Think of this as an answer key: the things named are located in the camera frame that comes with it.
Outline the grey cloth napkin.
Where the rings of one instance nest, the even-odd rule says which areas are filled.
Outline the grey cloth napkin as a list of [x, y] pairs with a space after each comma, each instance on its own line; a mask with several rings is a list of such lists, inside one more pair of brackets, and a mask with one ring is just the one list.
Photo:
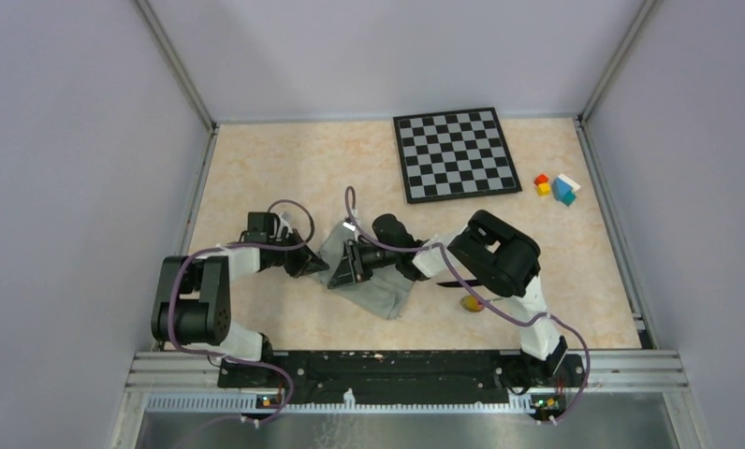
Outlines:
[[[318, 255], [329, 264], [329, 270], [313, 275], [324, 287], [338, 267], [343, 254], [343, 242], [354, 237], [354, 232], [337, 223], [320, 245]], [[385, 320], [394, 320], [402, 312], [415, 282], [407, 280], [394, 267], [375, 269], [370, 280], [358, 284], [329, 289], [365, 311]]]

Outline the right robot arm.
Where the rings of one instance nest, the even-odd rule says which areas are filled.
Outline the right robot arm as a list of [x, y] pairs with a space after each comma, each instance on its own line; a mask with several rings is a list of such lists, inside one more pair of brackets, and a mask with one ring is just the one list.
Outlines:
[[505, 301], [505, 320], [519, 328], [519, 355], [502, 367], [499, 380], [510, 392], [524, 394], [558, 378], [568, 353], [565, 324], [545, 300], [540, 254], [534, 239], [486, 210], [475, 212], [462, 229], [427, 240], [414, 238], [388, 213], [372, 222], [371, 234], [357, 230], [343, 239], [327, 287], [360, 285], [393, 268], [410, 283], [449, 273], [451, 286], [465, 289], [483, 308]]

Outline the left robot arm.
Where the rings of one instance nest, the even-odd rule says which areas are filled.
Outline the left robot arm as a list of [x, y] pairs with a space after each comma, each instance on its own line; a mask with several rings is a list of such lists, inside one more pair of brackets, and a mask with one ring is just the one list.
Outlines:
[[270, 340], [232, 318], [231, 284], [269, 268], [293, 279], [329, 269], [283, 214], [253, 211], [240, 240], [213, 251], [166, 257], [161, 266], [151, 316], [159, 342], [179, 343], [189, 352], [240, 365], [253, 386], [275, 375]]

